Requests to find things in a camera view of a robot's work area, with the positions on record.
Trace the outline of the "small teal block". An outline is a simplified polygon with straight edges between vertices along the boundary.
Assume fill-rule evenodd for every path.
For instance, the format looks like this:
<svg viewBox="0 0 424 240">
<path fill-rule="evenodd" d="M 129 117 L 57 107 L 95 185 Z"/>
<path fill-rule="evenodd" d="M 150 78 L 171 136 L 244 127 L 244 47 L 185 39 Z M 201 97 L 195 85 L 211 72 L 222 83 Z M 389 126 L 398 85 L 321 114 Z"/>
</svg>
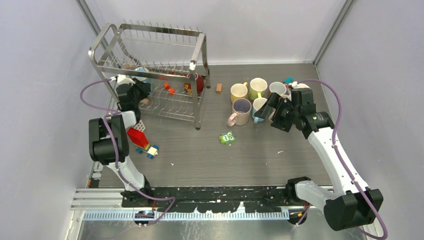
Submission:
<svg viewBox="0 0 424 240">
<path fill-rule="evenodd" d="M 285 79 L 284 81 L 283 81 L 283 83 L 284 84 L 290 84 L 290 83 L 292 83 L 293 82 L 293 78 L 292 77 L 288 77 L 287 79 Z"/>
</svg>

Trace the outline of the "pink faceted mug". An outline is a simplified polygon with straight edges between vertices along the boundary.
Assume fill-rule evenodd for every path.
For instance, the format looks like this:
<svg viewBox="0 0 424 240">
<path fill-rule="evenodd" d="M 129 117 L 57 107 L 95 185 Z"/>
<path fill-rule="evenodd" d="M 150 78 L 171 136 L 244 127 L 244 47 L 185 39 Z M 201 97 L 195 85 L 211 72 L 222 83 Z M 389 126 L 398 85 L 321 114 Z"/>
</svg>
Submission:
<svg viewBox="0 0 424 240">
<path fill-rule="evenodd" d="M 307 84 L 304 84 L 304 83 L 298 83 L 296 85 L 296 89 L 303 89 L 303 88 L 309 89 L 310 87 Z"/>
</svg>

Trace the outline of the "beige patterned mug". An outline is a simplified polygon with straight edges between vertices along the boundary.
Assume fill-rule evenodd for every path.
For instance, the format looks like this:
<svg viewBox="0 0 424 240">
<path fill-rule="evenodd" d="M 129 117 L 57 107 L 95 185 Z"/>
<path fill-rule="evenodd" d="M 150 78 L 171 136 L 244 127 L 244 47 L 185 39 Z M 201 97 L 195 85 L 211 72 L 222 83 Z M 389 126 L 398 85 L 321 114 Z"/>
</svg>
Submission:
<svg viewBox="0 0 424 240">
<path fill-rule="evenodd" d="M 281 97 L 284 98 L 284 99 L 288 99 L 289 101 L 292 101 L 292 95 L 291 94 L 290 95 L 282 94 Z"/>
</svg>

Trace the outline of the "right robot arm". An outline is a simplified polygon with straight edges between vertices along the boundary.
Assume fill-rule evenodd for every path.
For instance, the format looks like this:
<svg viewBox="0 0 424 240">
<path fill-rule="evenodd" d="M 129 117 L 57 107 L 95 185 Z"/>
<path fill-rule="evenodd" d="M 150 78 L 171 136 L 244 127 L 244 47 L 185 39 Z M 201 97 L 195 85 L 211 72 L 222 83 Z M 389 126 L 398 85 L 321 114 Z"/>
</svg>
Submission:
<svg viewBox="0 0 424 240">
<path fill-rule="evenodd" d="M 329 191 L 309 177 L 289 179 L 284 196 L 291 205 L 309 203 L 323 212 L 334 231 L 369 225 L 376 219 L 384 197 L 379 189 L 371 189 L 355 171 L 336 134 L 330 115 L 318 112 L 310 88 L 291 91 L 290 98 L 272 93 L 254 116 L 271 115 L 271 126 L 289 132 L 295 126 L 302 132 L 320 157 L 332 184 Z"/>
</svg>

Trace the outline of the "steel two-tier dish rack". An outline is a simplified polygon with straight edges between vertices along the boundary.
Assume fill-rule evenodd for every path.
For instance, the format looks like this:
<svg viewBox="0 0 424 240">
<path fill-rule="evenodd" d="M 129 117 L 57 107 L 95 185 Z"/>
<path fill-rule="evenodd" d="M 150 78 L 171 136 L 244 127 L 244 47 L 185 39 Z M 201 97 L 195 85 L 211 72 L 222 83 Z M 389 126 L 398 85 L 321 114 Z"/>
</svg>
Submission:
<svg viewBox="0 0 424 240">
<path fill-rule="evenodd" d="M 190 27 L 124 22 L 106 24 L 88 50 L 89 59 L 103 79 L 126 75 L 147 80 L 152 87 L 148 104 L 140 104 L 143 114 L 193 122 L 201 127 L 203 92 L 197 94 L 195 73 L 204 88 L 211 87 L 207 58 L 207 36 Z M 175 90 L 170 95 L 168 83 Z M 190 83 L 192 95 L 184 91 Z"/>
</svg>

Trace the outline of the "small wooden block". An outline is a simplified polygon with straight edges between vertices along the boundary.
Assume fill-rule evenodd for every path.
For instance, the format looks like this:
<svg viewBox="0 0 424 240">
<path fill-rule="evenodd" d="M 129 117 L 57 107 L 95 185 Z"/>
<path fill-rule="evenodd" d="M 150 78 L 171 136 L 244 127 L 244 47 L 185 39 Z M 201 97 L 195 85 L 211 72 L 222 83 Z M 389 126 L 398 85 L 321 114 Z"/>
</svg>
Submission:
<svg viewBox="0 0 424 240">
<path fill-rule="evenodd" d="M 222 84 L 221 84 L 221 83 L 218 83 L 218 84 L 216 85 L 215 92 L 216 92 L 217 94 L 220 94 L 220 93 L 222 92 Z"/>
</svg>

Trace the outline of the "yellow cup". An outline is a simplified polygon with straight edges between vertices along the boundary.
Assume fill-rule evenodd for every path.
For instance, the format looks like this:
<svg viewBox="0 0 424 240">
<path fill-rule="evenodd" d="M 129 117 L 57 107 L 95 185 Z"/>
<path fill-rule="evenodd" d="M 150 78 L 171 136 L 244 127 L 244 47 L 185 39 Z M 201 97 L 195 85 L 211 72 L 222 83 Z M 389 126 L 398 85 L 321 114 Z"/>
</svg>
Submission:
<svg viewBox="0 0 424 240">
<path fill-rule="evenodd" d="M 248 83 L 236 83 L 230 88 L 230 100 L 234 103 L 237 99 L 245 99 L 248 95 Z"/>
</svg>

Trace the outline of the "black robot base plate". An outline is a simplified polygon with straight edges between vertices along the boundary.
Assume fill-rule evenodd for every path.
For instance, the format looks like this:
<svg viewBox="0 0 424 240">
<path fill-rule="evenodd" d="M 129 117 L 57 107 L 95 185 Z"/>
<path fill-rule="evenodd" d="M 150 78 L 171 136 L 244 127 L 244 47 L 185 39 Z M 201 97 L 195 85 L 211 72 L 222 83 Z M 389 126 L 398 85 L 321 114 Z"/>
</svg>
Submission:
<svg viewBox="0 0 424 240">
<path fill-rule="evenodd" d="M 135 190 L 124 190 L 124 208 L 152 208 L 169 213 L 234 213 L 243 206 L 246 213 L 276 213 L 282 207 L 305 209 L 309 203 L 289 198 L 284 186 L 203 186 L 203 187 L 152 187 L 147 195 L 164 199 L 149 199 Z"/>
</svg>

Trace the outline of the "pale pink marbled mug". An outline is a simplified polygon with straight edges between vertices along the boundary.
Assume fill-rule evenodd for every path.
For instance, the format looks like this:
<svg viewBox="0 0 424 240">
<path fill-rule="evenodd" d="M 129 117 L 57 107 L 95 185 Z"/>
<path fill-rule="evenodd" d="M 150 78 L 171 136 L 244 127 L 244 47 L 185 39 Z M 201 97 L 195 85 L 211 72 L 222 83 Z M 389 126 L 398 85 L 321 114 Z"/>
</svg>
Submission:
<svg viewBox="0 0 424 240">
<path fill-rule="evenodd" d="M 252 104 L 245 98 L 238 98 L 232 104 L 232 113 L 227 120 L 229 127 L 243 126 L 250 119 Z"/>
</svg>

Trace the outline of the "salmon floral mug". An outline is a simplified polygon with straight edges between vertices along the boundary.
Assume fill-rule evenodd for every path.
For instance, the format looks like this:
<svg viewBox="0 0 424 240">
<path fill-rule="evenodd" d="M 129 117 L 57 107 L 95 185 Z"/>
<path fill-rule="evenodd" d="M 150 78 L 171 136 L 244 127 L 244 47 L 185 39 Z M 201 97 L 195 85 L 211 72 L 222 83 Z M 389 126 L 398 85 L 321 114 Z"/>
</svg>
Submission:
<svg viewBox="0 0 424 240">
<path fill-rule="evenodd" d="M 280 96 L 283 96 L 287 93 L 287 86 L 279 81 L 272 82 L 268 87 L 268 93 L 270 95 L 272 93 L 276 93 Z"/>
</svg>

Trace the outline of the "lime green mug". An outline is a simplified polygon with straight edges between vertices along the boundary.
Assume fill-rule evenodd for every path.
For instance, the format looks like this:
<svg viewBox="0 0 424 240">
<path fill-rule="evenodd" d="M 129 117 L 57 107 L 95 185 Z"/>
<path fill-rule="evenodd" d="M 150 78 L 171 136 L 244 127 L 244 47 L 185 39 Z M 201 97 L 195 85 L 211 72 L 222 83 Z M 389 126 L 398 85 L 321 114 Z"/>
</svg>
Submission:
<svg viewBox="0 0 424 240">
<path fill-rule="evenodd" d="M 268 83 L 263 78 L 256 77 L 249 83 L 248 97 L 251 101 L 261 98 L 268 89 Z"/>
</svg>

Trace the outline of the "white grid brick piece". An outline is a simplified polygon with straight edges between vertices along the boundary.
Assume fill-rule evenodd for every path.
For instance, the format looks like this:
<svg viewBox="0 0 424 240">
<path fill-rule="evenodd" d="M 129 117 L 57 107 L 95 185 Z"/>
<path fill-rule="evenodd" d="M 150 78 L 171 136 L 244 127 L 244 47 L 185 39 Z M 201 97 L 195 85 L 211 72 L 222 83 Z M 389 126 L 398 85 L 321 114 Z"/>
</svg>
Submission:
<svg viewBox="0 0 424 240">
<path fill-rule="evenodd" d="M 136 129 L 136 130 L 138 130 L 138 131 L 140 131 L 140 132 L 144 132 L 145 131 L 145 129 L 146 129 L 146 127 L 145 127 L 145 125 L 144 125 L 144 123 L 143 123 L 143 121 L 142 120 L 140 120 L 135 126 L 134 126 L 134 128 Z"/>
</svg>

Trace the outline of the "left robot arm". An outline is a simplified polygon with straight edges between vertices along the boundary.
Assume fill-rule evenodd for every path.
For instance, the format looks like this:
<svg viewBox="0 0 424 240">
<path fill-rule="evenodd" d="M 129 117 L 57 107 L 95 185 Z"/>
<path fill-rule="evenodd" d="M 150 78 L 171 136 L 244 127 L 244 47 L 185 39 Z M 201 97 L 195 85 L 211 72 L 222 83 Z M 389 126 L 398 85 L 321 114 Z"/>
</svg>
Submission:
<svg viewBox="0 0 424 240">
<path fill-rule="evenodd" d="M 113 170 L 124 185 L 123 197 L 148 207 L 154 200 L 147 178 L 137 170 L 129 156 L 127 129 L 141 119 L 139 103 L 148 97 L 151 85 L 134 80 L 116 88 L 118 109 L 88 122 L 89 155 Z"/>
</svg>

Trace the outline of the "light blue mug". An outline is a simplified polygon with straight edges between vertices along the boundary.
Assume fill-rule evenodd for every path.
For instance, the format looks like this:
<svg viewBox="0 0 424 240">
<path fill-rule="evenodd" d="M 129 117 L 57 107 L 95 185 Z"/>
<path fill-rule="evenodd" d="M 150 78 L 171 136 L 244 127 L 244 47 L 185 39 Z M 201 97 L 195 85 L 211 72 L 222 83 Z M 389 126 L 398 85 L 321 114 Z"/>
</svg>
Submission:
<svg viewBox="0 0 424 240">
<path fill-rule="evenodd" d="M 264 97 L 258 97 L 252 103 L 251 117 L 255 124 L 265 121 L 264 118 L 255 117 L 255 113 L 261 109 L 261 107 L 267 102 L 267 99 Z"/>
</svg>

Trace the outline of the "orange toy piece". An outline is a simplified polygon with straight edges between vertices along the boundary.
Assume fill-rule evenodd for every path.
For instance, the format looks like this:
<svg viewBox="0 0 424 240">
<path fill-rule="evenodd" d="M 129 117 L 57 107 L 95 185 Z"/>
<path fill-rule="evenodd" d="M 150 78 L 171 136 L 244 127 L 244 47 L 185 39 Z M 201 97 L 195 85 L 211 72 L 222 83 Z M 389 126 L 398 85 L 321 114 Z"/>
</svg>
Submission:
<svg viewBox="0 0 424 240">
<path fill-rule="evenodd" d="M 175 90 L 174 90 L 173 88 L 170 88 L 170 89 L 168 90 L 168 93 L 169 93 L 171 96 L 173 96 L 173 95 L 175 94 Z"/>
<path fill-rule="evenodd" d="M 163 84 L 163 86 L 164 86 L 164 88 L 165 88 L 166 90 L 168 90 L 168 89 L 170 88 L 170 85 L 169 85 L 167 82 L 165 82 L 165 83 Z"/>
</svg>

